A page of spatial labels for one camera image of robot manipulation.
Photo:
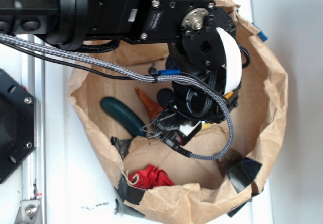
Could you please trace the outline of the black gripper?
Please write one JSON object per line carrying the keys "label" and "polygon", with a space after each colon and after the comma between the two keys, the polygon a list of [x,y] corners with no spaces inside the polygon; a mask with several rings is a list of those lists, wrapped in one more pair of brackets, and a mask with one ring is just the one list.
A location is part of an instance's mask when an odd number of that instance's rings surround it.
{"label": "black gripper", "polygon": [[200,42],[193,47],[194,59],[179,43],[168,44],[169,56],[165,70],[151,67],[155,82],[170,81],[171,89],[163,88],[157,100],[163,110],[145,125],[145,136],[158,139],[174,151],[182,151],[202,128],[203,122],[227,121],[229,136],[223,151],[230,149],[234,139],[230,111],[237,106],[241,83],[242,63],[240,48],[234,45],[232,55],[238,75],[231,86],[229,80],[230,55],[222,42]]}

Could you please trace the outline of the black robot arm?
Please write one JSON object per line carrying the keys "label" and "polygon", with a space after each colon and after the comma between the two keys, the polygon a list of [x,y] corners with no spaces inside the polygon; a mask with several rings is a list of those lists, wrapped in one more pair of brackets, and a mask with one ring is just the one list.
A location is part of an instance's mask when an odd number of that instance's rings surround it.
{"label": "black robot arm", "polygon": [[[167,67],[140,75],[92,53],[129,44],[166,43]],[[142,82],[170,81],[174,100],[152,122],[152,137],[174,150],[185,142],[180,127],[227,121],[237,106],[241,47],[229,14],[214,0],[1,0],[1,44],[111,69]]]}

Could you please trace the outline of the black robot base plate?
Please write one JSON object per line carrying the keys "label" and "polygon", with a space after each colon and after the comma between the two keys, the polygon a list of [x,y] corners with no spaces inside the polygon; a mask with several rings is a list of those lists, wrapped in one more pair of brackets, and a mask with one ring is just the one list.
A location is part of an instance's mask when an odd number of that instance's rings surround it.
{"label": "black robot base plate", "polygon": [[1,183],[35,148],[36,99],[1,69]]}

